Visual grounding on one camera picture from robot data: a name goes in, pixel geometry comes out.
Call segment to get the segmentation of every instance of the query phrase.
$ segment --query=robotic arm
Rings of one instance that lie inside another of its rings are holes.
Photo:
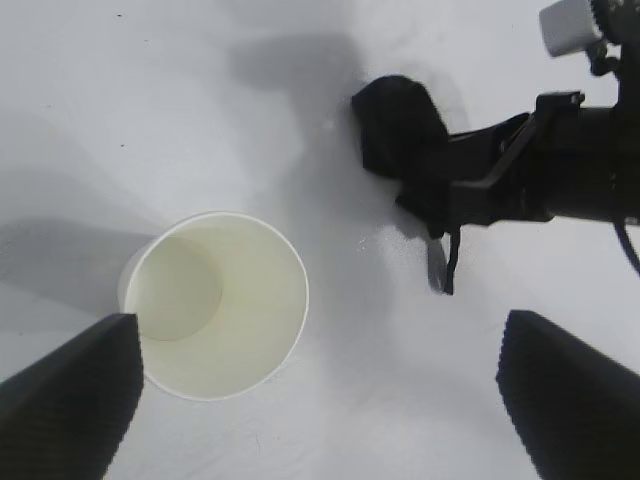
[[[427,90],[406,77],[380,78],[352,99],[364,167],[402,182],[397,203],[433,238],[451,235],[446,293],[460,228],[500,220],[611,222],[640,273],[626,232],[640,223],[640,0],[562,0],[540,20],[552,56],[583,50],[594,75],[616,76],[614,107],[582,108],[578,91],[545,94],[534,113],[449,135]]]

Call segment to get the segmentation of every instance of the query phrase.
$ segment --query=paper cup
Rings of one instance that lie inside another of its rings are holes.
[[[175,225],[131,259],[118,288],[138,315],[145,375],[192,400],[246,392],[287,359],[305,323],[309,283],[287,239],[237,213]]]

